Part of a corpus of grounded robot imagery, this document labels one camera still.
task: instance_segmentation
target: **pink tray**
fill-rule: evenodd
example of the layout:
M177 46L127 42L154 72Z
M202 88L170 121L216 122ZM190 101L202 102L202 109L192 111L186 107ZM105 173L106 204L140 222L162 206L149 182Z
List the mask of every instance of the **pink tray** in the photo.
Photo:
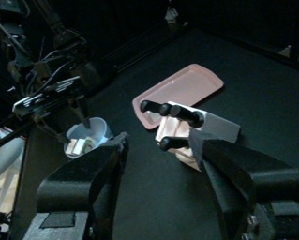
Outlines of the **pink tray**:
M193 106L224 86L224 81L205 67L192 64L160 82L133 100L133 107L146 129L160 126L162 116L154 112L141 112L141 103L150 100L158 103L174 101Z

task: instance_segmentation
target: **dark background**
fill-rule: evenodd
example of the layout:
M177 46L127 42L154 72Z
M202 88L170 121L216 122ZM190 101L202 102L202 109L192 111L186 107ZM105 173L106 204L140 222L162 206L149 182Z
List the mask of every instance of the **dark background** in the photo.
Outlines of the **dark background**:
M148 32L153 44L158 37L150 36L166 26L169 1L53 3L66 26L87 38L97 62L106 61L113 52L121 53L122 47L138 46ZM299 1L177 0L173 4L178 20L190 22L190 30L119 72L109 87L90 96L90 115L103 117L115 134L130 134L117 239L221 239L201 173L158 149L156 130L144 128L131 107L133 99L188 65L209 68L225 82L225 88L196 107L242 126L240 144L299 168ZM45 36L46 52L53 49L53 34L34 6L31 11L25 27L33 39L31 50L39 55ZM289 45L290 58L280 55ZM148 45L137 48L133 51L142 52ZM125 53L117 59L129 56ZM15 98L6 93L13 86L7 63L0 49L0 117L9 114ZM65 129L78 123L66 107L54 115ZM30 226L42 180L67 161L63 145L34 128L18 189L13 239L22 239Z

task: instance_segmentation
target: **white cup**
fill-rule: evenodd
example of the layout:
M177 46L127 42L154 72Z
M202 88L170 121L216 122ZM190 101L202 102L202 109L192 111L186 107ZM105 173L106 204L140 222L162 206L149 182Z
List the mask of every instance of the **white cup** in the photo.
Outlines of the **white cup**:
M95 139L97 145L93 147L94 150L113 137L113 134L105 119L101 117L93 117L90 119L90 129L85 127L83 123L81 123L79 125L74 125L67 132L67 136L70 139L86 139L87 137ZM66 155L73 159L81 157L70 155L67 153Z

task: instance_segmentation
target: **black tabletop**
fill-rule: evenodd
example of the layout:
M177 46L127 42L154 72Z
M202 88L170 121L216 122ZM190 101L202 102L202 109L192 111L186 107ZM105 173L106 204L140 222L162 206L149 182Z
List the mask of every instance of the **black tabletop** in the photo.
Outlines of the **black tabletop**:
M190 64L209 68L225 82L225 88L196 107L242 126L238 144L299 168L299 70L198 30L190 31L125 70L90 98L90 116L105 118L114 134L130 134L115 239L221 239L202 174L160 150L157 129L146 130L131 106L140 94ZM67 107L55 116L63 128L79 121ZM63 144L35 128L21 177L13 239L22 239L30 226L42 180L67 161Z

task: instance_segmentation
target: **black cable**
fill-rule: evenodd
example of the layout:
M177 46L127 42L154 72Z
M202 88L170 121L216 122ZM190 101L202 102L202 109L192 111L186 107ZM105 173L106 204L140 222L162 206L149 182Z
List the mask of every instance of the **black cable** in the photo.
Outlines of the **black cable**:
M0 30L5 32L5 34L10 37L11 42L17 45L17 47L19 48L19 50L29 56L31 57L29 51L26 50L26 48L22 46L22 44L19 43L19 41L15 39L15 37L13 36L13 34L9 32L9 30L6 29L6 27L3 26L3 24L0 23Z
M63 64L53 73L53 75L50 76L49 80L45 82L43 86L39 88L39 90L37 90L37 92L34 94L31 94L30 96L34 97L38 94L41 94L45 89L47 88L47 86L50 85L51 81L54 80L55 76L62 72L62 70L73 63L73 61L67 62L66 64Z

